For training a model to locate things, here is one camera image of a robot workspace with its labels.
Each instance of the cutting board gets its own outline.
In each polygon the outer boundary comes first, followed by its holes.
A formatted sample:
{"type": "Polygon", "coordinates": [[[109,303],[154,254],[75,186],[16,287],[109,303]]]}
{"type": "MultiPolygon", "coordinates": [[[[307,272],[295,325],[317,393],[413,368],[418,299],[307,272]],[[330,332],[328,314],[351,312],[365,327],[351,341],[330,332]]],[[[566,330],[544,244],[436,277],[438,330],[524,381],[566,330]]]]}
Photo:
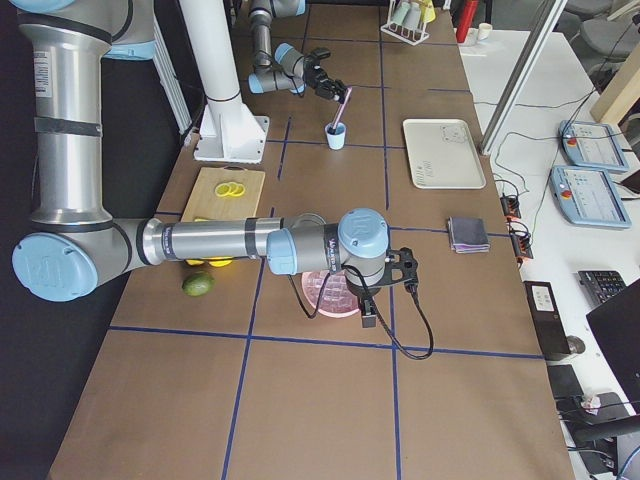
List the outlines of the cutting board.
{"type": "Polygon", "coordinates": [[[191,190],[181,221],[241,220],[254,217],[264,184],[264,172],[238,167],[203,167],[191,190]],[[224,182],[242,183],[245,193],[241,197],[218,197],[215,188],[224,182]]]}

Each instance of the dish rack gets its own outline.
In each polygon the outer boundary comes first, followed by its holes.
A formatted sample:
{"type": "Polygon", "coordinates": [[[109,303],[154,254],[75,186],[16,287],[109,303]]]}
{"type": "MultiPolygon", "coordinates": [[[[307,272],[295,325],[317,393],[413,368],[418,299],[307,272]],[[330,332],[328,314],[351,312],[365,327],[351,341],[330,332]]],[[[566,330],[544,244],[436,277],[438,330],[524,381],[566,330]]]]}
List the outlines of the dish rack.
{"type": "Polygon", "coordinates": [[[380,27],[380,30],[387,35],[391,35],[402,40],[409,45],[418,45],[429,38],[427,33],[427,21],[423,18],[420,8],[422,1],[391,0],[387,23],[380,27]]]}

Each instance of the black keyboard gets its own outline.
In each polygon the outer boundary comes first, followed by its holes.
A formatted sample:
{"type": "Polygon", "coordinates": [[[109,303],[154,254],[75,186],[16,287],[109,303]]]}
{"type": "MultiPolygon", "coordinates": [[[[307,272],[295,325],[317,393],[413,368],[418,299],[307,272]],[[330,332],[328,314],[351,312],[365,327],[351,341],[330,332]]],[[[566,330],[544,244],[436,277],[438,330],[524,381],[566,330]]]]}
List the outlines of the black keyboard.
{"type": "Polygon", "coordinates": [[[606,302],[627,286],[615,270],[581,270],[578,275],[596,305],[606,302]]]}

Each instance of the tablet with blue frame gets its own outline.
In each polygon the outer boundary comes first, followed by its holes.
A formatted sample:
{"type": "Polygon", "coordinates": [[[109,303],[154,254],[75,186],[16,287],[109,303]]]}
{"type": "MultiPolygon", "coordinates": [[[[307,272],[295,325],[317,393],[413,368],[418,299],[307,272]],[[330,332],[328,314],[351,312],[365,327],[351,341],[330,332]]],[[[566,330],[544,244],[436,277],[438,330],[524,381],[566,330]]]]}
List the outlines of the tablet with blue frame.
{"type": "Polygon", "coordinates": [[[556,166],[551,188],[560,210],[571,223],[594,227],[629,228],[627,214],[606,170],[556,166]]]}
{"type": "Polygon", "coordinates": [[[560,123],[562,146],[569,161],[579,167],[600,167],[612,173],[629,170],[622,147],[617,140],[619,132],[605,123],[560,123]]]}

